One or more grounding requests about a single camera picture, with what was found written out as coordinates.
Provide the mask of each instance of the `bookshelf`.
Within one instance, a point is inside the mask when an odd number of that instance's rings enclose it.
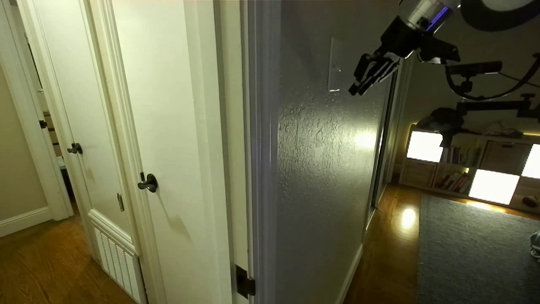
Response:
[[[522,176],[540,164],[540,136],[457,134],[449,148],[440,148],[441,140],[411,126],[400,184],[540,214],[540,206],[522,203],[525,196],[540,197],[540,172]]]

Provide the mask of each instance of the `door knob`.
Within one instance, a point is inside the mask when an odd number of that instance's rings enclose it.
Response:
[[[83,153],[83,147],[81,147],[78,142],[72,143],[71,148],[67,148],[67,152],[68,153],[73,153],[73,154],[77,154],[77,153],[82,154]]]
[[[155,193],[158,190],[158,180],[150,173],[146,176],[146,181],[139,182],[137,187],[141,190],[148,189],[148,191]]]

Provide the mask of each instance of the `beige wall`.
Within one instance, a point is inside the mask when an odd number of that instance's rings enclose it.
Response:
[[[506,74],[521,78],[534,62],[532,54],[540,52],[540,17],[504,32],[482,32],[471,28],[465,23],[461,14],[457,13],[436,33],[436,37],[456,45],[460,51],[461,63],[473,63],[501,60],[502,71]],[[396,155],[395,171],[400,169],[403,161],[409,126],[428,116],[440,107],[455,108],[460,98],[455,95],[446,83],[444,67],[429,63],[419,63],[414,60],[413,72],[410,79],[409,94],[403,115],[403,128],[400,136],[399,149]],[[472,79],[472,95],[494,95],[511,88],[515,81],[498,75],[476,76]],[[461,83],[460,77],[454,82]],[[540,71],[531,82],[540,84]],[[520,100],[522,93],[535,93],[537,97],[533,107],[540,100],[540,89],[529,85],[506,97],[497,100]],[[531,118],[516,118],[515,110],[508,111],[477,111],[469,112],[464,117],[464,128],[482,132],[492,122],[505,121],[509,126],[525,133],[540,134],[540,123]]]
[[[15,105],[0,68],[0,221],[46,207]]]

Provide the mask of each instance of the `white door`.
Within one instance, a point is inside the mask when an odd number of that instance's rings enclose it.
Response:
[[[215,30],[213,4],[112,3],[144,174],[153,174],[158,184],[155,193],[145,191],[167,302],[231,303],[225,190],[208,187],[219,185],[220,179],[224,183],[222,159],[221,168],[219,160],[208,166],[215,152],[208,147],[221,144],[219,101],[217,109],[209,108],[197,95],[201,84],[194,80],[208,66],[194,57],[212,48],[215,54],[215,39],[214,45],[194,42],[208,38],[203,31]],[[199,5],[211,13],[207,18],[198,15]],[[190,18],[200,23],[190,23]],[[217,85],[216,76],[204,90],[206,97]],[[216,131],[209,125],[217,125],[219,143],[208,141]]]
[[[85,8],[73,0],[28,0],[25,4],[30,8],[28,13],[35,30],[41,31],[46,41],[46,49],[40,52],[48,53],[53,71],[39,72],[56,78],[60,92],[57,99],[63,103],[66,124],[71,129],[71,134],[63,134],[64,140],[79,143],[83,152],[68,153],[69,142],[64,142],[62,153],[66,158],[80,159],[91,208],[131,235],[128,214],[120,210],[117,200],[117,193],[122,190],[111,118],[103,85],[96,76],[95,50],[89,44],[83,18]]]

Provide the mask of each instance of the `textured wall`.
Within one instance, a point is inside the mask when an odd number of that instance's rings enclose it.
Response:
[[[395,1],[282,3],[277,303],[334,303],[360,248],[389,82],[364,97],[347,89],[396,11]],[[341,92],[327,91],[332,36],[343,41]]]
[[[0,129],[1,221],[47,207],[47,200],[1,68]]]
[[[536,17],[511,30],[482,32],[467,25],[458,12],[441,27],[435,36],[456,45],[460,51],[462,63],[501,60],[504,73],[521,78],[534,62],[532,54],[540,52],[539,30],[540,17]],[[400,145],[396,155],[396,164],[398,165],[403,162],[405,157],[410,125],[428,116],[437,108],[455,108],[456,103],[460,100],[460,97],[448,87],[444,69],[441,66],[429,63],[421,64],[415,58],[410,60],[415,62],[403,114]],[[454,82],[457,84],[461,83],[461,79],[454,76]],[[475,96],[495,95],[516,84],[513,80],[497,75],[477,76],[472,78],[472,82],[472,95]],[[540,72],[533,76],[531,82],[540,84]],[[537,94],[536,102],[533,102],[533,107],[536,107],[540,100],[540,89],[528,85],[497,100],[520,100],[520,94],[525,92]],[[470,112],[464,119],[464,128],[480,132],[493,121],[503,120],[511,127],[526,133],[540,134],[540,124],[537,120],[516,118],[515,110]]]

